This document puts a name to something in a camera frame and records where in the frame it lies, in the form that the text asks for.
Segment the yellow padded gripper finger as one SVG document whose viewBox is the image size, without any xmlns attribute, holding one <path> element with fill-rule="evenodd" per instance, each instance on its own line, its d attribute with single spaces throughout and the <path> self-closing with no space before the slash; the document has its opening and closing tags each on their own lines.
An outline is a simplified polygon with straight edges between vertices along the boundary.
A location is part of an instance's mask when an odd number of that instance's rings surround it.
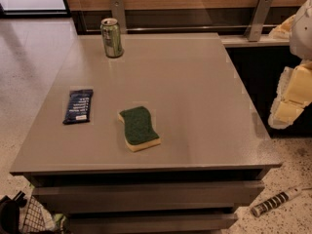
<svg viewBox="0 0 312 234">
<path fill-rule="evenodd" d="M 284 20 L 281 24 L 274 27 L 270 33 L 269 37 L 273 39 L 289 39 L 292 25 L 294 21 L 294 15 L 290 16 L 286 20 Z"/>
<path fill-rule="evenodd" d="M 276 93 L 268 124 L 273 129 L 283 130 L 312 102 L 312 61 L 303 60 L 296 68 L 285 67 Z"/>
</svg>

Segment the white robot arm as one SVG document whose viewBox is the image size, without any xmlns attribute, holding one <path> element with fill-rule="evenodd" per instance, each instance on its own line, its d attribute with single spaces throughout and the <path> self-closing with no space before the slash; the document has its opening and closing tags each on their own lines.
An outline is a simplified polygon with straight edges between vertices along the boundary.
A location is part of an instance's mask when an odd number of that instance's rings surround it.
<svg viewBox="0 0 312 234">
<path fill-rule="evenodd" d="M 312 0 L 306 0 L 296 14 L 274 28 L 270 36 L 289 36 L 291 53 L 301 59 L 295 68 L 284 68 L 270 108 L 269 126 L 283 130 L 312 102 Z"/>
</svg>

